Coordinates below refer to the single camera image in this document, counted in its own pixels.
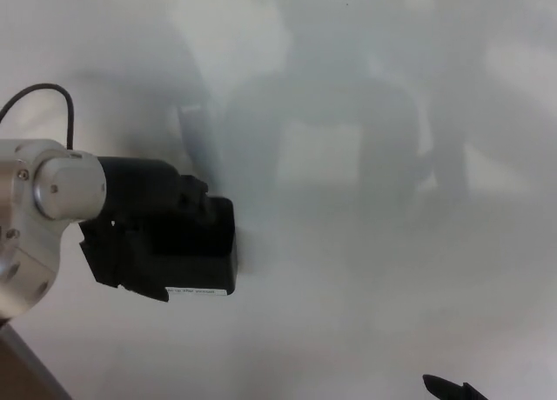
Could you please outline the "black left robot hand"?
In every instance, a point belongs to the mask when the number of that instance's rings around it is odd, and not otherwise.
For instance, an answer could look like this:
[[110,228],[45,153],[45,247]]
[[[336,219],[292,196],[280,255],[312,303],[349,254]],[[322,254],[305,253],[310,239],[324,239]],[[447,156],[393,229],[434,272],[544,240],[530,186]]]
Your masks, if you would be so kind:
[[91,272],[101,284],[166,303],[169,294],[154,271],[148,223],[174,216],[203,226],[215,223],[208,186],[161,160],[101,157],[99,162],[106,180],[104,206],[79,224]]

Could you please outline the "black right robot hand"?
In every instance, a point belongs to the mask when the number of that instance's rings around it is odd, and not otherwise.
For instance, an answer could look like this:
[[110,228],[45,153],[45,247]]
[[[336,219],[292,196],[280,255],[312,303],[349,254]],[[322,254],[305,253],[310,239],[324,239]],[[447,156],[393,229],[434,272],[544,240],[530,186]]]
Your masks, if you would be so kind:
[[439,400],[487,400],[470,383],[456,384],[428,374],[422,378],[427,391]]

